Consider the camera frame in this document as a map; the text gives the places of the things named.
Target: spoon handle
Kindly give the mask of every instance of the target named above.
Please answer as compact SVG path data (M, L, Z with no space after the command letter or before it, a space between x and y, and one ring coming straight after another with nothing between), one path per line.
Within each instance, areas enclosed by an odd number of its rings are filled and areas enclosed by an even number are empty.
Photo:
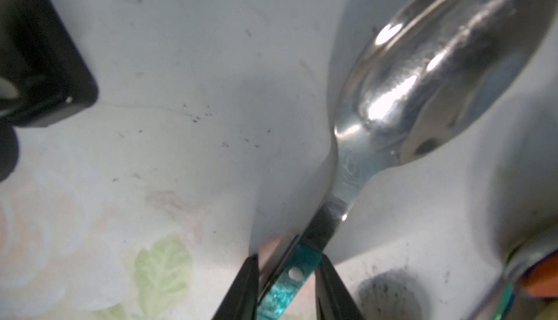
M321 251L296 237L291 243L289 256L278 266L279 275L273 277L270 287L263 293L257 308L257 320L277 320L310 275L321 263Z

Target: stainless steel spoon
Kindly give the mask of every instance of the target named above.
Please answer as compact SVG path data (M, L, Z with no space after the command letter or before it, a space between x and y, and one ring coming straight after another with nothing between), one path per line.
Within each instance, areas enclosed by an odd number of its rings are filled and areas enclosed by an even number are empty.
M381 170L459 134L509 87L541 42L557 0L414 0L355 64L339 97L334 181L273 269L258 320L278 319Z

